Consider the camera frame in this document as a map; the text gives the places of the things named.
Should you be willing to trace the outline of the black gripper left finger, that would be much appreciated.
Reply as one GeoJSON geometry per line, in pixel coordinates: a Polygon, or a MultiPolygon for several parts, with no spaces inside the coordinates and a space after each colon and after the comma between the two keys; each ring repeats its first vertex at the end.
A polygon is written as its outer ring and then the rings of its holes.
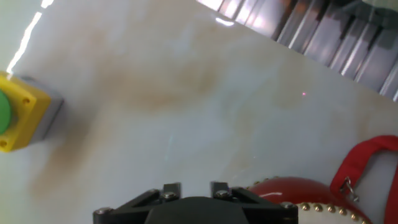
{"type": "Polygon", "coordinates": [[[145,223],[156,206],[181,199],[181,183],[164,184],[150,189],[118,208],[103,207],[93,212],[93,224],[145,223]]]}

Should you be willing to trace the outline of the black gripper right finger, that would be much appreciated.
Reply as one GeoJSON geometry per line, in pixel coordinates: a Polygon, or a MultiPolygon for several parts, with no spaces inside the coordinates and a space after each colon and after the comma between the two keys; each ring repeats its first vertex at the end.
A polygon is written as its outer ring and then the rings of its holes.
{"type": "Polygon", "coordinates": [[[212,181],[211,197],[237,205],[249,223],[299,223],[299,209],[295,204],[272,203],[243,187],[229,187],[226,182],[212,181]]]}

